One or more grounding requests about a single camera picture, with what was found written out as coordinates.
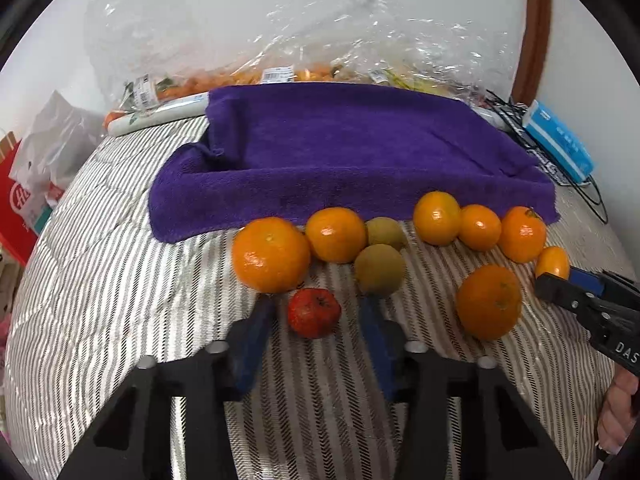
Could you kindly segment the person's right hand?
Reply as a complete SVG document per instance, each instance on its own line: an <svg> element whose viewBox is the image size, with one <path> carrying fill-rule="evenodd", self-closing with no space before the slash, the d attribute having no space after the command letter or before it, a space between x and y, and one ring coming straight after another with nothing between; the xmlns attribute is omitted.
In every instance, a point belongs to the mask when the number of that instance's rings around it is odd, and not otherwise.
<svg viewBox="0 0 640 480"><path fill-rule="evenodd" d="M620 452L634 429L637 415L632 408L632 397L638 387L639 379L616 364L597 424L598 445L608 454Z"/></svg>

